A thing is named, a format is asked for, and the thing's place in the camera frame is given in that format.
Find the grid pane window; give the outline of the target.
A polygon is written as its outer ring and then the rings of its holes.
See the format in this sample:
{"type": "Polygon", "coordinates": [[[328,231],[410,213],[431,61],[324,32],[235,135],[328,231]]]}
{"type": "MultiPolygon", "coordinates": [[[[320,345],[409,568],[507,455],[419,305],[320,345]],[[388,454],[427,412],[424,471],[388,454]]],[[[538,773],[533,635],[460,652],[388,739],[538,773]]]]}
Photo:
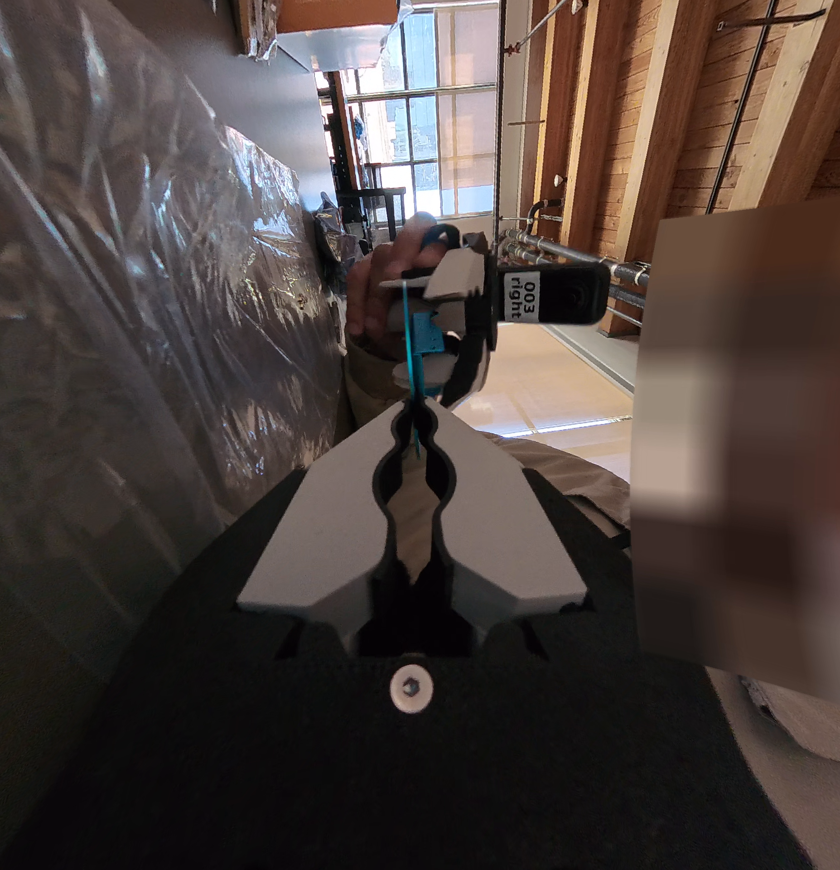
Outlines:
{"type": "Polygon", "coordinates": [[[341,74],[361,156],[406,189],[408,216],[493,211],[499,19],[498,2],[421,5],[374,66],[341,74]]]}

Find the crumpled dark plastic bag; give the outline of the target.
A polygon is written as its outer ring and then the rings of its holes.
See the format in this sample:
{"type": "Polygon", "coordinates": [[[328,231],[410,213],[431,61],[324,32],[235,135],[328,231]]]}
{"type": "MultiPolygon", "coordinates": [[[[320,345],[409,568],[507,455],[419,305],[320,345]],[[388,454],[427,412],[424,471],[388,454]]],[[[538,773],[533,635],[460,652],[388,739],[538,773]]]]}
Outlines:
{"type": "Polygon", "coordinates": [[[330,291],[346,298],[348,273],[364,254],[360,240],[345,230],[338,206],[326,191],[320,195],[321,203],[312,216],[323,280],[330,291]]]}

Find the blue round metal plate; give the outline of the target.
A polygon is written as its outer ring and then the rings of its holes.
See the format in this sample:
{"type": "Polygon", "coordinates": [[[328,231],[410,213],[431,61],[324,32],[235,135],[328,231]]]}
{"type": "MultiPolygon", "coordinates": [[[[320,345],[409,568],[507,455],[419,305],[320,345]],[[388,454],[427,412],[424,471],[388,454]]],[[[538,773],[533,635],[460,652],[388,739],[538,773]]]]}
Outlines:
{"type": "Polygon", "coordinates": [[[407,280],[401,282],[404,312],[404,341],[406,347],[406,362],[409,376],[410,407],[411,407],[411,434],[415,448],[415,455],[421,459],[421,442],[415,423],[417,403],[423,398],[424,373],[423,356],[418,350],[415,341],[414,320],[410,309],[410,294],[407,280]]]}

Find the black insulated pipe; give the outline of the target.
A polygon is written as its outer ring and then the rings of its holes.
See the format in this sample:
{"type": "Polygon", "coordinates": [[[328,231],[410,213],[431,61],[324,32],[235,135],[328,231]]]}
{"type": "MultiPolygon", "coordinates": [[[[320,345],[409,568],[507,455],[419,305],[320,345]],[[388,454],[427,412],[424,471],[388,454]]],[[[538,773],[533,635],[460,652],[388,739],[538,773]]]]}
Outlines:
{"type": "Polygon", "coordinates": [[[638,309],[643,309],[645,306],[645,291],[646,285],[635,281],[643,266],[634,266],[632,264],[619,264],[610,260],[605,260],[603,263],[598,258],[598,262],[590,263],[588,260],[579,259],[578,261],[563,260],[561,257],[555,257],[548,252],[539,251],[535,248],[524,245],[513,238],[505,240],[502,246],[503,261],[509,266],[532,266],[545,267],[551,269],[554,266],[568,267],[589,267],[603,266],[610,273],[609,279],[609,299],[612,301],[621,301],[628,305],[632,305],[638,309]]]}
{"type": "Polygon", "coordinates": [[[567,259],[567,260],[570,260],[572,262],[578,261],[579,259],[585,259],[585,260],[588,260],[590,263],[593,263],[593,262],[597,263],[598,258],[600,258],[602,263],[605,260],[610,260],[614,263],[619,263],[619,264],[632,264],[634,266],[643,266],[643,269],[641,270],[641,272],[639,272],[638,275],[633,279],[635,281],[638,281],[642,285],[646,285],[646,288],[649,285],[650,272],[651,272],[651,266],[649,264],[645,264],[645,263],[641,263],[641,262],[623,262],[623,261],[619,261],[619,260],[617,260],[613,257],[610,257],[610,256],[588,254],[585,252],[575,250],[575,249],[570,248],[570,247],[565,246],[565,245],[557,244],[557,243],[550,241],[549,239],[546,239],[544,237],[539,237],[539,236],[533,235],[529,232],[520,231],[520,230],[516,230],[516,229],[507,230],[501,235],[501,237],[499,239],[501,249],[502,249],[502,246],[505,244],[505,240],[508,238],[513,238],[524,245],[528,245],[529,247],[535,248],[539,251],[548,252],[550,255],[553,255],[555,257],[561,257],[563,260],[567,259]]]}

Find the person's right hand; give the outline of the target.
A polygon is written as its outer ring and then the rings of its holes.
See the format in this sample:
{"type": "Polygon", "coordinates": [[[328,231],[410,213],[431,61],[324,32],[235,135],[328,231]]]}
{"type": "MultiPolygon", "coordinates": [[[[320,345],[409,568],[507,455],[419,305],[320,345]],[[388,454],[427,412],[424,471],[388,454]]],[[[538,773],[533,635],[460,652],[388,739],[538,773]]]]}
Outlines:
{"type": "Polygon", "coordinates": [[[405,271],[432,268],[447,252],[446,245],[422,247],[436,218],[426,212],[414,214],[396,235],[395,241],[378,245],[356,263],[347,276],[347,323],[351,337],[365,335],[373,342],[384,337],[394,290],[384,284],[397,280],[405,271]]]}

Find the orange cardboard box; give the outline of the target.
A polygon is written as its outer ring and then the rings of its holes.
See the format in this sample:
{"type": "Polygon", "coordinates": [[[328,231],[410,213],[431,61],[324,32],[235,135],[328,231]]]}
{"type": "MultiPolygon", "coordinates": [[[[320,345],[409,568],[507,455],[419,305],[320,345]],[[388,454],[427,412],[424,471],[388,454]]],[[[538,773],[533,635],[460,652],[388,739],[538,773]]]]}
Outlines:
{"type": "Polygon", "coordinates": [[[241,53],[267,62],[284,52],[306,71],[370,69],[412,1],[231,1],[241,53]]]}

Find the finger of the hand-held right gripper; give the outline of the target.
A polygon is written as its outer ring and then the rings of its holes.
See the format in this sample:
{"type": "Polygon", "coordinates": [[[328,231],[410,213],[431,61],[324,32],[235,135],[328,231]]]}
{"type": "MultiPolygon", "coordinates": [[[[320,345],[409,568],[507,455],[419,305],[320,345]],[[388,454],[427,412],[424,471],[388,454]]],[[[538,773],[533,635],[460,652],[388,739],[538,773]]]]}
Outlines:
{"type": "MultiPolygon", "coordinates": [[[[452,379],[458,357],[454,353],[431,353],[415,360],[421,362],[424,378],[424,388],[430,397],[438,400],[462,400],[454,387],[448,387],[452,379]]],[[[410,378],[408,362],[398,362],[393,366],[391,374],[391,399],[402,400],[410,393],[410,378]]]]}
{"type": "Polygon", "coordinates": [[[422,299],[443,304],[483,295],[489,255],[471,248],[448,251],[425,285],[422,299]]]}

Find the black table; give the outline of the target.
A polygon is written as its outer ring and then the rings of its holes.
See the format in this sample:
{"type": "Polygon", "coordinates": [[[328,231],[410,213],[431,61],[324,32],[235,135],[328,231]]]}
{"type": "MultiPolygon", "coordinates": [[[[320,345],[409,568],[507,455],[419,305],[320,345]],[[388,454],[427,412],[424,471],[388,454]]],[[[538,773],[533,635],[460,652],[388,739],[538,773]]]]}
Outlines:
{"type": "Polygon", "coordinates": [[[368,188],[337,192],[342,221],[368,249],[396,239],[404,226],[406,188],[368,188]]]}

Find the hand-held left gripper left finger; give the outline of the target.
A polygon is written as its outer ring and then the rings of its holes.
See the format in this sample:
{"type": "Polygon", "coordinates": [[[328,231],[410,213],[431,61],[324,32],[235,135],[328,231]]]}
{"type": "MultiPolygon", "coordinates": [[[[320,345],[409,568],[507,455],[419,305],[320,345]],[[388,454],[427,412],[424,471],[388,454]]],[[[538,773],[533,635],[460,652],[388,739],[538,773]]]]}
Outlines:
{"type": "Polygon", "coordinates": [[[237,598],[245,612],[333,627],[349,643],[371,619],[370,581],[384,559],[388,520],[373,476],[396,449],[394,405],[315,460],[237,598]]]}

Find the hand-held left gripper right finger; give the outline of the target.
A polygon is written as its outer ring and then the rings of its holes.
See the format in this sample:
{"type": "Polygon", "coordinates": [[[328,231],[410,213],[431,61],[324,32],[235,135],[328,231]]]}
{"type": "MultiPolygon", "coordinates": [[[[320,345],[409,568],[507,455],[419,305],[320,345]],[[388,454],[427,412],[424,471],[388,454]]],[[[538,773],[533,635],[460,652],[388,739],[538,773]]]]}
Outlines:
{"type": "Polygon", "coordinates": [[[446,606],[482,643],[497,625],[581,608],[588,589],[523,465],[451,411],[424,398],[420,438],[439,497],[433,555],[446,606]]]}

